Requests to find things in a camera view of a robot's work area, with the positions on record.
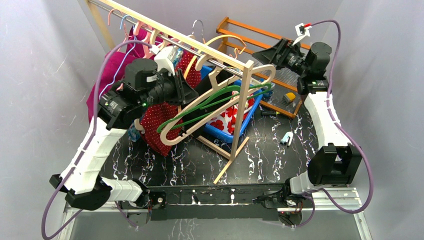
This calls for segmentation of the green velvet hanger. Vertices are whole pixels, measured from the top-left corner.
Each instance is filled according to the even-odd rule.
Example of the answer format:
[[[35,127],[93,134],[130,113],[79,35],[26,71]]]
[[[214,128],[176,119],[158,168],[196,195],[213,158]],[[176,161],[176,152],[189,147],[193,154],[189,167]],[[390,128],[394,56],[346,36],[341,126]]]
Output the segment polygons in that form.
[[[256,84],[256,85],[250,85],[250,86],[249,86],[249,90],[251,90],[251,89],[256,89],[256,88],[263,88],[263,87],[267,87],[267,90],[269,90],[269,89],[271,89],[272,84],[271,84],[271,83],[261,83],[261,84]],[[220,95],[222,95],[222,94],[228,93],[228,92],[232,92],[232,91],[237,91],[238,93],[237,93],[237,94],[235,94],[235,95],[232,95],[232,96],[226,97],[226,98],[224,98],[224,99],[222,99],[222,100],[218,100],[218,101],[212,102],[212,100],[214,100],[216,97],[218,97],[218,96],[220,96]],[[184,117],[185,115],[187,115],[187,114],[189,114],[189,113],[191,113],[191,112],[193,112],[193,111],[195,111],[195,110],[197,110],[197,109],[201,109],[201,110],[203,110],[203,109],[208,108],[208,107],[211,107],[211,106],[213,106],[213,105],[215,105],[215,104],[219,104],[219,103],[225,102],[225,101],[227,101],[227,100],[229,101],[231,98],[233,98],[233,97],[236,97],[236,96],[240,95],[240,91],[241,91],[241,86],[240,86],[240,85],[236,85],[236,84],[235,84],[235,85],[226,86],[226,87],[224,87],[224,88],[222,88],[222,89],[218,90],[217,92],[213,93],[213,94],[212,94],[211,96],[209,96],[206,100],[204,100],[203,102],[201,102],[199,105],[197,105],[197,106],[195,106],[195,107],[193,107],[193,108],[190,108],[190,109],[188,109],[188,107],[186,107],[186,108],[187,108],[187,111],[181,112],[181,114],[180,114],[180,115],[175,116],[174,118],[171,118],[171,119],[169,119],[169,120],[165,121],[164,123],[162,123],[162,124],[161,124],[161,125],[160,125],[157,129],[156,129],[156,132],[157,132],[157,133],[162,133],[162,131],[163,131],[163,129],[166,127],[166,125],[170,124],[170,123],[171,123],[171,122],[173,122],[173,121],[178,121],[179,119],[181,119],[181,118],[182,118],[182,117]],[[207,115],[208,115],[208,114],[206,114],[206,115],[202,115],[202,116],[199,116],[199,117],[196,117],[196,118],[194,118],[194,119],[192,119],[192,120],[188,120],[186,123],[181,123],[181,124],[178,124],[178,125],[174,125],[171,129],[173,130],[173,129],[176,129],[176,128],[179,128],[179,127],[185,126],[185,125],[187,125],[187,124],[193,123],[193,122],[195,122],[195,121],[199,121],[200,119],[205,118]]]

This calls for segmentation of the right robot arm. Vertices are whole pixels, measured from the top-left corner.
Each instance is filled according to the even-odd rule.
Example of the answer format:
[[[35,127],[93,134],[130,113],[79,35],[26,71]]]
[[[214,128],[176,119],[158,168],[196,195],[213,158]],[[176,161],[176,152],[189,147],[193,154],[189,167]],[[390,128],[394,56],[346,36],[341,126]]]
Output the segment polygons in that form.
[[[288,207],[295,207],[302,194],[311,190],[351,184],[362,161],[358,148],[339,128],[326,77],[331,53],[328,44],[315,42],[303,54],[299,43],[282,38],[273,47],[252,54],[263,65],[272,64],[277,70],[289,69],[298,75],[297,92],[304,98],[318,139],[319,149],[307,170],[285,181],[281,199]]]

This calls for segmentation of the white red poppy garment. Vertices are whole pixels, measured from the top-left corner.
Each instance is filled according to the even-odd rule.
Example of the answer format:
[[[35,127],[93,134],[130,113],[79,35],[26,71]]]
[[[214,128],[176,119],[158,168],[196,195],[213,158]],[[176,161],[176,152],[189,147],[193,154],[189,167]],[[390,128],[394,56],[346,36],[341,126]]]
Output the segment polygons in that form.
[[[218,116],[209,120],[207,124],[220,131],[223,131],[226,134],[233,135],[236,126],[237,112],[237,104],[230,106],[225,111],[221,112]]]

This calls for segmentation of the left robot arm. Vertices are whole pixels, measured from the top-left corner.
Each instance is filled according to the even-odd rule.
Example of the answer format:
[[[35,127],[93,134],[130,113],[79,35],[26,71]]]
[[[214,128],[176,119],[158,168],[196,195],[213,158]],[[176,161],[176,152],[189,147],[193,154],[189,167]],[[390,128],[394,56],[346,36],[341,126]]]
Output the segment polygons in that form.
[[[100,170],[116,143],[148,107],[185,105],[197,97],[180,69],[160,66],[149,58],[135,59],[125,67],[121,82],[98,98],[86,137],[66,170],[52,175],[50,184],[77,209],[94,211],[119,201],[147,207],[151,194],[143,183],[103,178]]]

